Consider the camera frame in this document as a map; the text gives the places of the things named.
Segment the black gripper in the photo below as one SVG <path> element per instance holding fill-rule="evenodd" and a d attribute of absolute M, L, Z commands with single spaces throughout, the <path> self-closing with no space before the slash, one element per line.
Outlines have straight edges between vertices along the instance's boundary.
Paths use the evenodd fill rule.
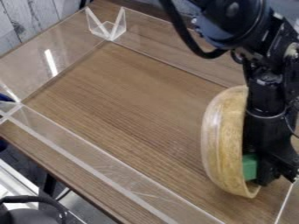
<path fill-rule="evenodd" d="M 290 182 L 299 177 L 299 153 L 293 145 L 297 118 L 294 110 L 278 116 L 246 114 L 243 151 L 258 156 L 255 183 L 261 186 L 281 177 Z"/>

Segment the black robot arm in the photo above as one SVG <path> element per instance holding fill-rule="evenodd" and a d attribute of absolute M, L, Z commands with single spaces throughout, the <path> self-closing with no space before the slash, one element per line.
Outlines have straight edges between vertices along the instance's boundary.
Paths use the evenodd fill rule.
<path fill-rule="evenodd" d="M 254 181 L 265 186 L 299 175 L 291 144 L 299 120 L 299 37 L 269 0 L 190 0 L 201 9 L 197 32 L 243 64 L 247 83 L 243 151 L 257 157 Z"/>

